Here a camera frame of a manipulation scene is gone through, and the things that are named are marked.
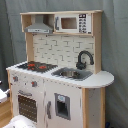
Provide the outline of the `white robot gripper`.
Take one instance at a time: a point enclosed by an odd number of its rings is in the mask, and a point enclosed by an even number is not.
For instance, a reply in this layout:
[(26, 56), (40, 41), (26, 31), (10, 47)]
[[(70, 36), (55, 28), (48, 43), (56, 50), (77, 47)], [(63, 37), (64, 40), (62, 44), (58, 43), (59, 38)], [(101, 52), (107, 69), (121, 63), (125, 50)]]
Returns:
[(7, 94), (10, 92), (10, 89), (7, 89), (5, 92), (0, 89), (0, 103), (3, 103), (7, 100)]

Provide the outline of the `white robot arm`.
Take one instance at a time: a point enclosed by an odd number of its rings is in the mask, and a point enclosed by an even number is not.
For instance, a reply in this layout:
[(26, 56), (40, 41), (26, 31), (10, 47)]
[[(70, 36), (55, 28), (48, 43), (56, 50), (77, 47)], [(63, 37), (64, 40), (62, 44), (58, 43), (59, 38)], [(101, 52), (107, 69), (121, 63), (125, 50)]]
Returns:
[[(7, 100), (7, 93), (8, 91), (3, 92), (0, 89), (0, 103), (4, 103)], [(3, 128), (36, 128), (36, 126), (30, 119), (18, 115), (13, 117)]]

